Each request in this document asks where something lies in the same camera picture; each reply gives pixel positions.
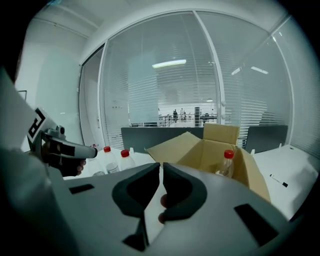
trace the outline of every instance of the ceiling light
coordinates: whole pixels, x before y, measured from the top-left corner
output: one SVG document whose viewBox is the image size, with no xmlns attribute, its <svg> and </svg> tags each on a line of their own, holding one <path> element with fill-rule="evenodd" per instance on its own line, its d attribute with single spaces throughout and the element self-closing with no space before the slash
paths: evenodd
<svg viewBox="0 0 320 256">
<path fill-rule="evenodd" d="M 257 68 L 257 67 L 255 67 L 255 66 L 252 66 L 251 69 L 252 69 L 252 70 L 255 70 L 255 71 L 259 71 L 259 72 L 264 73 L 264 74 L 269 74 L 268 71 L 265 71 L 265 70 L 263 70 L 263 69 L 261 69 L 261 68 Z"/>
<path fill-rule="evenodd" d="M 179 60 L 173 60 L 173 61 L 167 61 L 162 63 L 153 64 L 152 67 L 154 69 L 162 68 L 162 67 L 168 67 L 168 66 L 174 66 L 174 65 L 180 65 L 185 64 L 187 61 L 185 59 L 179 59 Z"/>
<path fill-rule="evenodd" d="M 232 75 L 232 76 L 235 75 L 235 74 L 238 73 L 240 70 L 241 70 L 241 68 L 238 67 L 235 71 L 233 71 L 233 72 L 231 73 L 231 75 Z"/>
</svg>

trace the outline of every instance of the cardboard box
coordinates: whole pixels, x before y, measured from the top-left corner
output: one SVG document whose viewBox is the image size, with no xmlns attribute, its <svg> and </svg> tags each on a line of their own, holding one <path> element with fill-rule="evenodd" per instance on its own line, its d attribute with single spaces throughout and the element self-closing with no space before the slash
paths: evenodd
<svg viewBox="0 0 320 256">
<path fill-rule="evenodd" d="M 239 130 L 238 126 L 206 123 L 203 139 L 185 132 L 146 151 L 161 164 L 175 163 L 214 174 L 225 150 L 233 150 L 232 178 L 270 202 L 266 182 L 253 156 L 236 146 Z"/>
</svg>

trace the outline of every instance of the plastic bottle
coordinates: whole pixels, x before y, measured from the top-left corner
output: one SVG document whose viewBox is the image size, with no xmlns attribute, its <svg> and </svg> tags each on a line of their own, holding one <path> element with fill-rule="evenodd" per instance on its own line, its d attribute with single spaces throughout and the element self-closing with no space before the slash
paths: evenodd
<svg viewBox="0 0 320 256">
<path fill-rule="evenodd" d="M 104 164 L 107 174 L 112 174 L 119 172 L 118 163 L 116 161 L 115 155 L 111 152 L 109 146 L 103 148 L 104 151 Z"/>
<path fill-rule="evenodd" d="M 131 158 L 129 150 L 124 149 L 121 151 L 121 171 L 136 167 L 135 161 Z"/>
<path fill-rule="evenodd" d="M 88 167 L 89 167 L 89 172 L 90 174 L 92 174 L 92 176 L 101 176 L 106 174 L 101 164 L 96 158 L 88 159 Z"/>
<path fill-rule="evenodd" d="M 216 169 L 216 174 L 226 176 L 231 178 L 234 174 L 234 155 L 235 153 L 232 150 L 224 151 L 224 159 L 218 165 Z"/>
</svg>

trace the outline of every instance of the window blinds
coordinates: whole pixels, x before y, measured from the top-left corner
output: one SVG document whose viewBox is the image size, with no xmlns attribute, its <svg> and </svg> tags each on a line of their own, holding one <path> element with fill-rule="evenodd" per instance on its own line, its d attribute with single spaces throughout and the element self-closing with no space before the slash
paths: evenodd
<svg viewBox="0 0 320 256">
<path fill-rule="evenodd" d="M 105 143 L 122 149 L 121 127 L 161 126 L 162 117 L 181 108 L 186 116 L 195 107 L 216 115 L 213 68 L 207 39 L 191 12 L 158 16 L 109 39 L 100 81 Z"/>
<path fill-rule="evenodd" d="M 240 126 L 244 147 L 250 126 L 288 125 L 290 84 L 281 53 L 269 34 L 244 20 L 199 12 L 221 66 L 225 124 Z"/>
<path fill-rule="evenodd" d="M 294 92 L 291 144 L 320 159 L 319 60 L 293 17 L 274 37 L 286 59 Z"/>
</svg>

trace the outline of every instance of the white table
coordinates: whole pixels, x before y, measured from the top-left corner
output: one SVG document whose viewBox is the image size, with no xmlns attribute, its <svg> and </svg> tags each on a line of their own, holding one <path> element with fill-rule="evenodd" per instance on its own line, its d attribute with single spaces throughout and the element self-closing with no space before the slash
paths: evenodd
<svg viewBox="0 0 320 256">
<path fill-rule="evenodd" d="M 271 203 L 288 220 L 307 198 L 320 169 L 320 160 L 291 145 L 253 155 L 269 190 Z M 270 177 L 274 175 L 282 184 Z"/>
<path fill-rule="evenodd" d="M 120 149 L 112 148 L 118 164 L 121 162 Z M 130 154 L 137 166 L 154 163 L 151 156 L 144 153 Z M 320 169 L 320 161 L 308 153 L 290 145 L 281 148 L 256 153 L 254 159 L 262 173 L 269 190 L 271 203 L 289 220 L 299 209 L 315 183 Z M 98 152 L 96 157 L 101 166 L 104 166 L 104 152 Z M 90 177 L 88 164 L 82 174 L 77 177 L 65 177 L 65 179 Z M 275 175 L 279 180 L 286 182 L 288 187 L 270 177 Z M 160 185 L 152 200 L 144 211 L 146 231 L 151 243 L 163 228 L 158 221 L 158 216 L 164 211 L 160 204 L 160 198 L 166 194 L 163 186 L 163 170 L 160 168 Z"/>
</svg>

